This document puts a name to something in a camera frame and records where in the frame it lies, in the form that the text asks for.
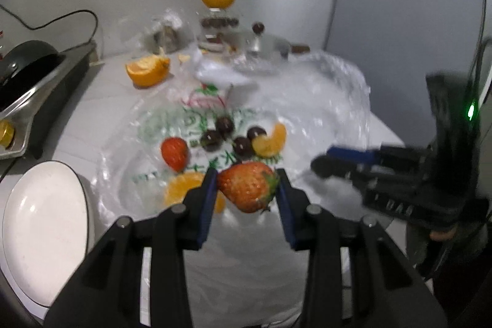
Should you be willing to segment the small mandarin segment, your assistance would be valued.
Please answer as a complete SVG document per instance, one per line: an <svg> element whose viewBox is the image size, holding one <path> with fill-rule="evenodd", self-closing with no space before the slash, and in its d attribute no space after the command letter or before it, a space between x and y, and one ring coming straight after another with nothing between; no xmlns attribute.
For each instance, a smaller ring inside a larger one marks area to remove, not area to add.
<svg viewBox="0 0 492 328"><path fill-rule="evenodd" d="M255 154L262 158L271 158L282 152L287 139L287 129L284 124L277 123L270 135L259 135L252 141Z"/></svg>

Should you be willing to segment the orange peel piece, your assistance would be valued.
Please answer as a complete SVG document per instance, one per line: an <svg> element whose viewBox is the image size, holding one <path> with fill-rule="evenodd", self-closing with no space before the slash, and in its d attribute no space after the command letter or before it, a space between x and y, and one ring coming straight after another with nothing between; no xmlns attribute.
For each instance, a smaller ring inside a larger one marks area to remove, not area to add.
<svg viewBox="0 0 492 328"><path fill-rule="evenodd" d="M160 55L142 57L125 65L126 73L137 87L153 87L169 75L170 59Z"/></svg>

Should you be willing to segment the dark cherry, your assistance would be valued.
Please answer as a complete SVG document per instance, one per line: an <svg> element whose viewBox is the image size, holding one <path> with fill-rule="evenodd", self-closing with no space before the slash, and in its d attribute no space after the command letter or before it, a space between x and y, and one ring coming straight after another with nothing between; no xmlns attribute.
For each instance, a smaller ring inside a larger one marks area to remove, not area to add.
<svg viewBox="0 0 492 328"><path fill-rule="evenodd" d="M252 143L246 136L237 136L233 140L233 151L242 158L249 158L254 154Z"/></svg>
<svg viewBox="0 0 492 328"><path fill-rule="evenodd" d="M266 136L267 133L264 128L259 126L250 127L247 131L247 138L253 141L258 136Z"/></svg>
<svg viewBox="0 0 492 328"><path fill-rule="evenodd" d="M235 125L230 116L222 115L217 117L215 120L215 128L222 138L228 139L231 135L233 135Z"/></svg>
<svg viewBox="0 0 492 328"><path fill-rule="evenodd" d="M215 152L223 144L224 138L217 130L207 130L199 139L200 146L206 152Z"/></svg>

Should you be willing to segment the large mandarin segment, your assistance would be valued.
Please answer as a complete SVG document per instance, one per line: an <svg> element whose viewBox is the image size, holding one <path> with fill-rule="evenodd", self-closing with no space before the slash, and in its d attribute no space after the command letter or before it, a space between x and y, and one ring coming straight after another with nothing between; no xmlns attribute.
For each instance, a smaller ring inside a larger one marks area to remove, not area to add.
<svg viewBox="0 0 492 328"><path fill-rule="evenodd" d="M172 178L164 193L164 206L182 203L189 191L202 185L204 177L201 172L185 172Z"/></svg>

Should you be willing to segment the red strawberry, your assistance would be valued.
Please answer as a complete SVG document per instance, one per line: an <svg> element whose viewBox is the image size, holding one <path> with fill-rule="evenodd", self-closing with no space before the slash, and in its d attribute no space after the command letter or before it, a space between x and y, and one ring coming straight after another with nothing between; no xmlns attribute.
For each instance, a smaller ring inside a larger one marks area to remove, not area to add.
<svg viewBox="0 0 492 328"><path fill-rule="evenodd" d="M278 173L259 161L233 165L217 176L218 190L248 214L267 211L278 186Z"/></svg>
<svg viewBox="0 0 492 328"><path fill-rule="evenodd" d="M188 144L176 136L166 138L160 147L161 156L175 173L181 173L188 163Z"/></svg>

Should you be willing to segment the black wok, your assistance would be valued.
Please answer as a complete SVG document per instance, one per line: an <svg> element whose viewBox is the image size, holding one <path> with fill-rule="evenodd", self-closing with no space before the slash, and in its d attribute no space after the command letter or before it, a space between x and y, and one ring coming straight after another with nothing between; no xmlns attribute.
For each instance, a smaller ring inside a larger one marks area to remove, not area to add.
<svg viewBox="0 0 492 328"><path fill-rule="evenodd" d="M1 60L1 110L57 68L65 56L44 41L26 41Z"/></svg>

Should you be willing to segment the steel cup in bag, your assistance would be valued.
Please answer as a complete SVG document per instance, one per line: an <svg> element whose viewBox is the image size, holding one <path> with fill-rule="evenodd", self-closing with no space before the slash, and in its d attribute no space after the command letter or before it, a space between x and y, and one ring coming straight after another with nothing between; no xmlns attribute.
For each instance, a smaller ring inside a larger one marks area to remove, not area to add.
<svg viewBox="0 0 492 328"><path fill-rule="evenodd" d="M150 53L176 53L194 41L192 27L182 13L166 9L152 20L143 35L143 46Z"/></svg>

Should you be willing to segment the induction cooker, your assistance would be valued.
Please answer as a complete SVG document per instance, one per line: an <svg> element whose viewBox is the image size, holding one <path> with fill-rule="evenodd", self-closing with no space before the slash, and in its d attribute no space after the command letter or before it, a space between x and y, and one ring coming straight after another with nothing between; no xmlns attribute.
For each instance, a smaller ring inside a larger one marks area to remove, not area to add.
<svg viewBox="0 0 492 328"><path fill-rule="evenodd" d="M10 106L1 110L1 159L42 155L43 143L96 53L91 41L66 51L62 63Z"/></svg>

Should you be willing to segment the steel pot with lid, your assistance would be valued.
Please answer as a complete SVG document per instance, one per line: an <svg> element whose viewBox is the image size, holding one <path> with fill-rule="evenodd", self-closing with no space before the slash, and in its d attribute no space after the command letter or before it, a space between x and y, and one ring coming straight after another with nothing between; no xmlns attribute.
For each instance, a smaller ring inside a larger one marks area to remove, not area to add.
<svg viewBox="0 0 492 328"><path fill-rule="evenodd" d="M227 33L228 58L239 71L247 73L272 73L291 55L310 52L305 44L292 44L284 38L265 33L262 22L256 22L246 31Z"/></svg>

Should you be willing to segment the clear printed plastic bag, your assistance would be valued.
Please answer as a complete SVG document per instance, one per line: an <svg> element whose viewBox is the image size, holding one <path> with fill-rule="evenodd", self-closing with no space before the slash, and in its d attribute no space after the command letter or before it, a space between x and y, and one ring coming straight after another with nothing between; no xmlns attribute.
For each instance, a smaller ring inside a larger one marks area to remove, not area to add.
<svg viewBox="0 0 492 328"><path fill-rule="evenodd" d="M369 145L369 87L357 67L328 53L248 68L195 56L133 101L103 147L95 181L103 224L121 215L141 221L171 205L169 190L178 177L160 154L168 137L189 145L190 176L230 167L231 141L212 152L199 145L223 114L232 118L236 135L284 125L284 147L266 165L284 169L310 201L347 217L363 214L353 187L339 179L321 181L309 169L333 145ZM184 261L196 327L270 323L300 311L308 256L289 248L276 205L246 214L226 203L213 215L202 249L187 252Z"/></svg>

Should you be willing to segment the white ceramic plate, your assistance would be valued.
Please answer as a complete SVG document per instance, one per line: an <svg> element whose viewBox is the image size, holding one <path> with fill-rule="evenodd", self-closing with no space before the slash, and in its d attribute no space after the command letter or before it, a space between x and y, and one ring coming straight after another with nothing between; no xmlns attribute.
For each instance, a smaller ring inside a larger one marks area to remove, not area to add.
<svg viewBox="0 0 492 328"><path fill-rule="evenodd" d="M2 247L22 293L48 308L93 243L88 200L77 173L61 161L25 172L7 198Z"/></svg>

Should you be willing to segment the glass fruit stand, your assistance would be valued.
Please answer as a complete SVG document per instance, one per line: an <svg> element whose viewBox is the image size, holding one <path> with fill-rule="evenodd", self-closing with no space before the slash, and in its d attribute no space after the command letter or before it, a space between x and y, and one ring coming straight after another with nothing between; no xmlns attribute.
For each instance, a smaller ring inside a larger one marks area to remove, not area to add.
<svg viewBox="0 0 492 328"><path fill-rule="evenodd" d="M209 53L222 53L225 49L223 37L239 29L239 14L228 9L206 8L198 13L198 47Z"/></svg>

